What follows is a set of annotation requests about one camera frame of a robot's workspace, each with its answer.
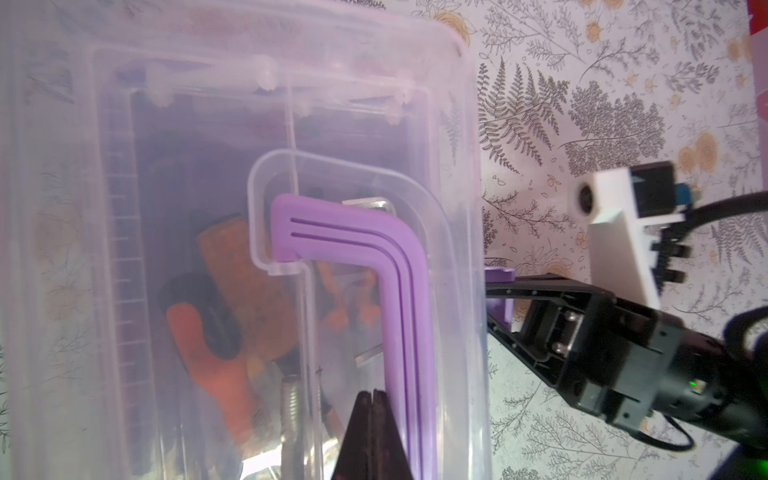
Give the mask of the small orange black tool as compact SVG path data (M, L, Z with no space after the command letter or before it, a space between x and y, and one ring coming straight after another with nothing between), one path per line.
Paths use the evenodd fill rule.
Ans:
M234 444L255 444L264 402L251 386L239 325L212 278L178 275L160 288L158 304L185 370L217 404Z

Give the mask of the orange handle screwdriver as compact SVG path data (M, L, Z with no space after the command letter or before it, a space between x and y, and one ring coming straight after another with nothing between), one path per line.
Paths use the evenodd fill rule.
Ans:
M282 279L253 263L246 220L223 219L199 232L195 240L247 350L264 361L289 354L299 335L293 292Z

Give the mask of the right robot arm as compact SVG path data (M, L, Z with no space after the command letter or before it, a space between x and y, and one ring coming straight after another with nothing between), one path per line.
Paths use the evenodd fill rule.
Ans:
M485 272L489 333L570 407L624 431L650 448L694 449L646 434L661 415L736 443L718 479L767 475L767 344L745 346L767 317L758 308L734 317L721 339L677 317L566 277Z

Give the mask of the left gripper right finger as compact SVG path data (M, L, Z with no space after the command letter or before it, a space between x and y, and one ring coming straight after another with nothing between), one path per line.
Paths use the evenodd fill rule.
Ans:
M373 392L373 478L413 479L389 398L380 390Z

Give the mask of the purple plastic tool box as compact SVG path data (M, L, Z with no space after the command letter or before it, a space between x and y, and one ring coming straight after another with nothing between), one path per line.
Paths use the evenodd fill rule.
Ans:
M476 68L340 1L5 1L13 479L491 471Z

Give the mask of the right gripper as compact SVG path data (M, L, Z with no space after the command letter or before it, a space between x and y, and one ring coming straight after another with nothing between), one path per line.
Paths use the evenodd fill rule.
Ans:
M725 408L724 356L677 317L556 275L487 281L487 298L529 301L511 332L487 331L566 403L621 429L653 412L703 422Z

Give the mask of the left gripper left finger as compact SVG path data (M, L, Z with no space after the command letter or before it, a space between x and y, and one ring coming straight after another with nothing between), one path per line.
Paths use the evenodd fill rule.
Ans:
M350 421L333 471L333 480L373 478L373 396L361 391L355 400Z

